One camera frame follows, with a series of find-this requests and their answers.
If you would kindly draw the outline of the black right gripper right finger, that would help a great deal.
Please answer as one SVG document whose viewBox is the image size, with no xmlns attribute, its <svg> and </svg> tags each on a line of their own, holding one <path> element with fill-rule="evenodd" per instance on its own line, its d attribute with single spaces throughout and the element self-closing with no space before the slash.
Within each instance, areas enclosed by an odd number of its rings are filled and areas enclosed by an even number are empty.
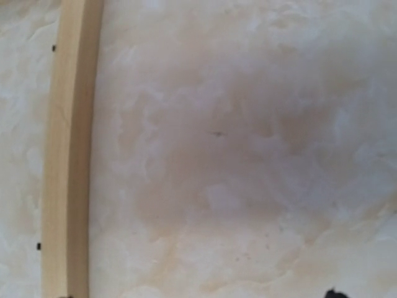
<svg viewBox="0 0 397 298">
<path fill-rule="evenodd" d="M 337 292 L 335 289 L 330 289 L 325 293 L 324 298 L 349 298 L 343 292 Z"/>
</svg>

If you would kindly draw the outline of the light wooden picture frame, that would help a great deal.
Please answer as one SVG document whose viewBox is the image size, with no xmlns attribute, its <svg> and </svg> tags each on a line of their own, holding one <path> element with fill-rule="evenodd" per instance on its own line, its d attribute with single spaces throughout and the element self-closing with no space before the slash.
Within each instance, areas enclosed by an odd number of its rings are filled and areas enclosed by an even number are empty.
<svg viewBox="0 0 397 298">
<path fill-rule="evenodd" d="M 102 1 L 63 1 L 43 169 L 42 296 L 89 295 L 89 177 Z"/>
</svg>

